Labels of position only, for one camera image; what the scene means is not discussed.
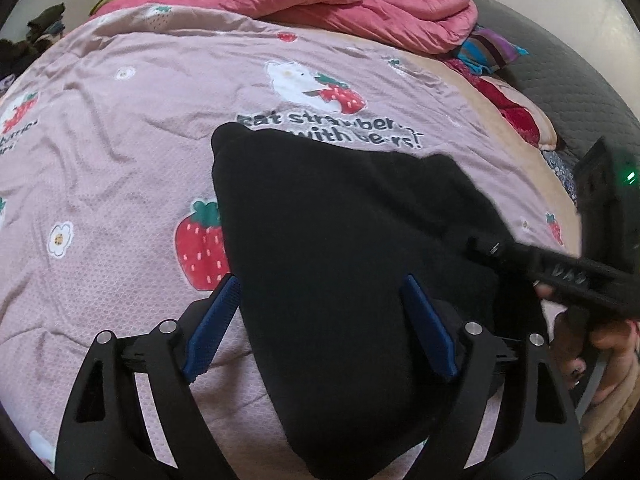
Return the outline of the right hand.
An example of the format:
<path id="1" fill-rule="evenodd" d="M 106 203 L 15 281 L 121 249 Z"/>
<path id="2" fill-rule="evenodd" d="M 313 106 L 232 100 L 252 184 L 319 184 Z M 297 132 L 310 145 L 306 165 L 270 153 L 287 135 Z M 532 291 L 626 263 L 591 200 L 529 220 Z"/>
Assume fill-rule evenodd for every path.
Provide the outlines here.
<path id="1" fill-rule="evenodd" d="M 623 382 L 638 361 L 639 330 L 633 320 L 616 318 L 595 327 L 586 334 L 577 321 L 571 321 L 569 310 L 554 320 L 552 356 L 570 390 L 586 378 L 598 378 L 590 400 L 601 404 Z"/>

